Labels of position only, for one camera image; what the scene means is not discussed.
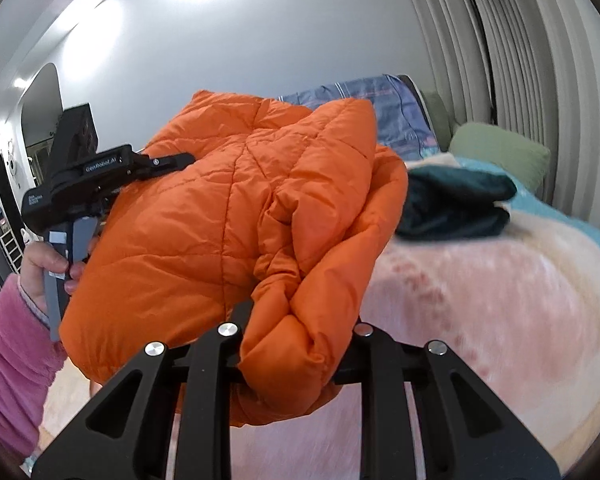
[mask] light blue blanket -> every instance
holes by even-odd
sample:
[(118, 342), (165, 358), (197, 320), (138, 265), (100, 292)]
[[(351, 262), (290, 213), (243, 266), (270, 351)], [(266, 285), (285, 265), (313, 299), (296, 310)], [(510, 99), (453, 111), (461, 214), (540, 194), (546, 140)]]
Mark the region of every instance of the light blue blanket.
[(496, 166), (495, 164), (481, 162), (480, 160), (472, 160), (470, 158), (456, 157), (456, 160), (462, 165), (462, 167), (469, 170), (487, 171), (494, 174), (508, 175), (518, 188), (518, 194), (509, 202), (513, 209), (517, 209), (525, 213), (532, 213), (545, 218), (550, 218), (552, 220), (557, 220), (570, 225), (571, 227), (582, 231), (589, 238), (592, 238), (592, 240), (595, 241), (595, 243), (597, 243), (600, 247), (600, 231), (598, 229), (582, 220), (571, 218), (538, 200), (526, 187), (522, 185), (519, 180), (517, 180), (510, 173), (504, 171), (502, 168)]

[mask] jacket sleeve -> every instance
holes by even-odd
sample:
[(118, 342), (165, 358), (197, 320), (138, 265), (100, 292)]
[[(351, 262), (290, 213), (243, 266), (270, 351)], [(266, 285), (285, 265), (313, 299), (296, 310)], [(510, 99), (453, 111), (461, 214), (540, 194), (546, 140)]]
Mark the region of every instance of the jacket sleeve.
[(20, 461), (38, 443), (46, 394), (65, 360), (10, 276), (0, 291), (0, 443)]
[(295, 293), (285, 290), (288, 283), (277, 276), (256, 288), (253, 297), (260, 312), (264, 306), (269, 318), (276, 309), (285, 315), (275, 326), (252, 324), (254, 307), (240, 348), (240, 369), (250, 390), (246, 386), (234, 390), (232, 423), (267, 424), (303, 415), (337, 394), (330, 379), (350, 343), (376, 258), (394, 234), (406, 191), (403, 161), (378, 146), (365, 205), (342, 241), (313, 267)]

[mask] dark green folded cloth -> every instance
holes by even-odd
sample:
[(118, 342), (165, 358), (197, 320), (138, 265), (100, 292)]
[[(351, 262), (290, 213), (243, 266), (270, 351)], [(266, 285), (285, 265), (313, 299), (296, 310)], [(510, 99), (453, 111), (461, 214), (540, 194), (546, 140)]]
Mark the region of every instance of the dark green folded cloth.
[(511, 200), (516, 193), (506, 175), (448, 166), (414, 168), (395, 233), (423, 242), (497, 236), (510, 218), (494, 202)]

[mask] black device housing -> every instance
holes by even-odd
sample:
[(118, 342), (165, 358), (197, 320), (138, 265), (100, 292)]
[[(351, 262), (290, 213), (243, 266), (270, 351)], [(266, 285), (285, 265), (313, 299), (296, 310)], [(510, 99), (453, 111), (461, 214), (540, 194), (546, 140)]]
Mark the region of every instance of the black device housing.
[(98, 136), (89, 104), (64, 110), (51, 145), (45, 180), (64, 170), (68, 164), (94, 155), (97, 150)]
[[(175, 479), (231, 478), (229, 394), (244, 382), (236, 363), (250, 308), (235, 309), (231, 335), (213, 328), (192, 344), (138, 353), (42, 454), (33, 480), (162, 480), (183, 384)], [(416, 478), (405, 382), (428, 480), (560, 479), (549, 453), (451, 349), (435, 354), (365, 326), (372, 333), (354, 333), (333, 377), (362, 384), (361, 479)]]
[(181, 170), (195, 158), (189, 153), (151, 159), (126, 144), (97, 153), (51, 174), (28, 190), (22, 201), (22, 218), (43, 235), (51, 227), (88, 216), (102, 216), (121, 186)]

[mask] doorway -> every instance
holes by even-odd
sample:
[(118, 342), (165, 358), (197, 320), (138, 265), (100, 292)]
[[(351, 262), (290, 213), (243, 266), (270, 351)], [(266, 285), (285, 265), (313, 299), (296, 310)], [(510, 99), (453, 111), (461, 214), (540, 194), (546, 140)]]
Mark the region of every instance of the doorway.
[(0, 201), (2, 202), (2, 208), (4, 209), (4, 216), (13, 231), (13, 237), (20, 246), (20, 249), (24, 251), (24, 240), (22, 239), (22, 232), (20, 229), (24, 228), (24, 222), (20, 215), (20, 208), (16, 203), (16, 198), (11, 190), (11, 184), (9, 182), (9, 175), (7, 174), (7, 168), (4, 165), (4, 157), (0, 154)]

